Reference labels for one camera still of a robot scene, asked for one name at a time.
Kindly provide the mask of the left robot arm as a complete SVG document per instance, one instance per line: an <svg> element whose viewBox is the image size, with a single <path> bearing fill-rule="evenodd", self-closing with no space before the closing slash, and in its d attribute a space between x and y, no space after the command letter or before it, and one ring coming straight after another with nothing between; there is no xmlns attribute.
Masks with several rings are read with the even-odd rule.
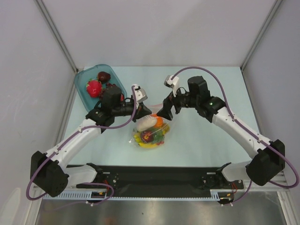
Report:
<svg viewBox="0 0 300 225"><path fill-rule="evenodd" d="M88 142L104 131L122 128L152 113L143 103L147 99L145 90L134 84L131 91L132 96L126 101L121 100L119 87L110 87L69 137L45 153L37 151L32 155L30 181L26 189L29 200L34 200L30 197L32 184L51 197L60 195L71 186L91 185L97 188L102 185L100 167L92 163L79 167L68 167L68 164Z"/></svg>

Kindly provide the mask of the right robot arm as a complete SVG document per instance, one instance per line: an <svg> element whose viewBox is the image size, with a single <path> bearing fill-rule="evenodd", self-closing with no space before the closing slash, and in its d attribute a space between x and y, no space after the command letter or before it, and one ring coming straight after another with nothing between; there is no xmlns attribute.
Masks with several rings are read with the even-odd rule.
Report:
<svg viewBox="0 0 300 225"><path fill-rule="evenodd" d="M210 123L223 129L231 136L249 155L250 161L241 163L226 163L218 169L216 182L221 188L229 187L235 180L252 180L259 186L270 182L285 167L285 161L269 147L285 153L285 146L280 140L271 141L256 133L237 117L229 113L225 101L210 95L206 81L202 76L188 79L189 90L180 91L179 79L170 75L165 79L164 85L172 92L163 100L163 107L157 115L172 120L171 109L180 113L182 108L194 108L197 113Z"/></svg>

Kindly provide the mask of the clear zip top bag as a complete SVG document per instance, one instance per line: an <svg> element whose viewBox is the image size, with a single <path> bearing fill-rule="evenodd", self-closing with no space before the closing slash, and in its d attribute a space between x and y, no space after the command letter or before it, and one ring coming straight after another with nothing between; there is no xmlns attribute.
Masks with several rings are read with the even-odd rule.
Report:
<svg viewBox="0 0 300 225"><path fill-rule="evenodd" d="M164 145L165 137L171 130L171 122L157 116L157 112L162 108L162 105L148 106L152 114L144 116L135 122L130 140L128 141L132 146L143 149L154 149Z"/></svg>

